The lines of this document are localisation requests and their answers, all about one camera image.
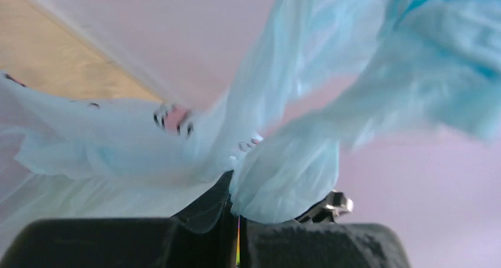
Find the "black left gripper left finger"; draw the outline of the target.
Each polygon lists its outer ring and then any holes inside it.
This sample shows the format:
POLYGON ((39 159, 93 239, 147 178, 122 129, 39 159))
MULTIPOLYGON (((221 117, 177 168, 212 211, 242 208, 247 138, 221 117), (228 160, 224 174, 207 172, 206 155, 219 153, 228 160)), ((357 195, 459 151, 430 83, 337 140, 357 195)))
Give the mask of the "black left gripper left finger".
POLYGON ((45 219, 26 226, 2 267, 234 267, 225 173, 170 218, 45 219))

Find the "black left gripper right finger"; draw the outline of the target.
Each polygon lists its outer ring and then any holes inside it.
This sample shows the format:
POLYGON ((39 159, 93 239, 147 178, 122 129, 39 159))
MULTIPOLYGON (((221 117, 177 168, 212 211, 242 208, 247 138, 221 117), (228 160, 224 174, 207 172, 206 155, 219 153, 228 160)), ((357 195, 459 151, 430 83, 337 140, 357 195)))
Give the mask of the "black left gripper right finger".
POLYGON ((406 268, 398 236, 375 223, 240 223, 242 267, 406 268))

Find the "light blue printed plastic bag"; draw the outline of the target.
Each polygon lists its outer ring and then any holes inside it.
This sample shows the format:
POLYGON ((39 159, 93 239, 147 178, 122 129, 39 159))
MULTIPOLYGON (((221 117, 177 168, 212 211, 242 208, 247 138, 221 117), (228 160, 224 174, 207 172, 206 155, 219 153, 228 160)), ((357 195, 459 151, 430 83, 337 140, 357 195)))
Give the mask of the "light blue printed plastic bag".
POLYGON ((226 171, 232 212, 324 198, 340 147, 404 129, 500 133, 500 0, 276 0, 209 110, 70 100, 1 73, 1 243, 61 217, 169 217, 226 171))

